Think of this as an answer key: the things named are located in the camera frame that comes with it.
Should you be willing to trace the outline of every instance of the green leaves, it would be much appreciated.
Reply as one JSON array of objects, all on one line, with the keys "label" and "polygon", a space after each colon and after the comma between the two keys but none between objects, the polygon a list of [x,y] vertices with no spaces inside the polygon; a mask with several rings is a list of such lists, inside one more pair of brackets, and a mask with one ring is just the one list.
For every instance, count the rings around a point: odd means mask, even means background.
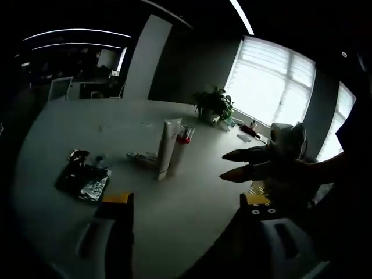
[{"label": "green leaves", "polygon": [[204,91],[193,94],[198,116],[200,117],[204,110],[211,110],[213,114],[220,116],[220,120],[231,117],[233,102],[229,95],[224,95],[225,93],[225,89],[214,87],[212,93]]}]

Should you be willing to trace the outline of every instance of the white table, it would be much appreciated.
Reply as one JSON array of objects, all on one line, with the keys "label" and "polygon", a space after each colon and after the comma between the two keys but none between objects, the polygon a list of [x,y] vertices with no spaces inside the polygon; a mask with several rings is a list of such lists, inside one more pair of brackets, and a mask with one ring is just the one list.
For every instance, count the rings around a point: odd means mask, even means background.
[{"label": "white table", "polygon": [[[126,161],[125,153],[156,152],[162,120],[176,117],[194,126],[195,134],[178,175],[158,182]],[[116,158],[106,193],[134,193],[134,278],[179,276],[213,245],[239,208],[239,194],[251,185],[219,178],[242,165],[222,160],[223,154],[263,145],[255,139],[244,143],[238,133],[200,123],[190,105],[52,101],[33,124],[17,163],[12,197],[24,233],[45,260],[70,278],[82,278],[86,263],[77,257],[76,243],[96,207],[56,190],[54,183],[74,148],[105,153]]]}]

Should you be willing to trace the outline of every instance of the window blind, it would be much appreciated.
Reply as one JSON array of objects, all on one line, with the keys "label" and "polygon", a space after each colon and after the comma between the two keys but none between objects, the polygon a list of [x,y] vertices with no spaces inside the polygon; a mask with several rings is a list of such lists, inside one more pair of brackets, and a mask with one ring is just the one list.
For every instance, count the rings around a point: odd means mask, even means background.
[{"label": "window blind", "polygon": [[338,87],[335,113],[327,137],[325,138],[324,144],[316,158],[318,162],[331,159],[342,152],[342,147],[338,141],[336,132],[348,118],[354,103],[354,95],[345,87],[343,83],[340,83]]},{"label": "window blind", "polygon": [[270,126],[302,121],[315,63],[283,46],[245,37],[225,89],[234,107]]}]

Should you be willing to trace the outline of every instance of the light strip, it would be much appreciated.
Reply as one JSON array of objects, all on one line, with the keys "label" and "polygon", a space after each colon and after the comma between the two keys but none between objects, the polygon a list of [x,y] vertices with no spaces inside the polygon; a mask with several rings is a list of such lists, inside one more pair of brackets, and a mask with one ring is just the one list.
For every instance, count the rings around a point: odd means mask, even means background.
[{"label": "light strip", "polygon": [[187,25],[187,27],[191,28],[191,29],[194,29],[190,24],[188,24],[185,20],[183,20],[182,18],[180,18],[179,16],[176,16],[174,13],[172,13],[171,11],[167,10],[166,8],[163,8],[162,6],[156,4],[156,3],[153,3],[149,0],[141,0],[142,2],[145,2],[151,6],[154,6],[160,10],[162,10],[163,12],[166,12],[168,15],[170,16],[173,16],[175,19],[178,19],[180,22],[184,23]]},{"label": "light strip", "polygon": [[117,71],[120,71],[121,65],[123,64],[124,56],[126,54],[127,48],[123,49],[123,52],[121,53],[120,59],[119,59],[119,64],[117,65]]},{"label": "light strip", "polygon": [[33,48],[33,51],[35,49],[52,47],[52,46],[55,46],[55,45],[99,45],[100,47],[120,48],[121,49],[121,47],[119,47],[119,46],[92,44],[90,42],[61,42],[60,44],[38,46],[37,48]]},{"label": "light strip", "polygon": [[239,3],[237,0],[230,0],[231,4],[234,6],[235,10],[237,10],[240,18],[242,19],[245,28],[248,30],[249,35],[254,35],[253,29],[251,24],[249,23],[248,19],[245,16],[245,13],[243,12],[242,8],[240,7]]},{"label": "light strip", "polygon": [[35,38],[37,36],[45,35],[45,34],[50,34],[50,33],[55,33],[55,32],[64,32],[64,31],[93,31],[93,32],[102,32],[102,33],[108,33],[108,34],[119,35],[119,36],[131,38],[131,36],[129,36],[129,35],[124,35],[124,34],[115,33],[115,32],[111,32],[111,31],[104,31],[104,30],[97,30],[97,29],[70,28],[70,29],[52,30],[52,31],[47,31],[47,32],[44,32],[44,33],[36,34],[36,35],[33,35],[33,36],[28,37],[26,39],[23,39],[23,41],[29,40],[31,38]]}]

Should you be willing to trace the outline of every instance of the potted plant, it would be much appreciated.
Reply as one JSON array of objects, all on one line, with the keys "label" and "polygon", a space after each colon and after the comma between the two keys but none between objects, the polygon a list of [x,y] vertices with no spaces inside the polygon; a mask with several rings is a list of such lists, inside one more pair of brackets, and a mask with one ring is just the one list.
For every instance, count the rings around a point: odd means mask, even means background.
[{"label": "potted plant", "polygon": [[225,95],[225,89],[214,87],[212,92],[197,92],[194,94],[198,117],[208,123],[216,120],[223,121],[233,113],[233,102],[229,95]]}]

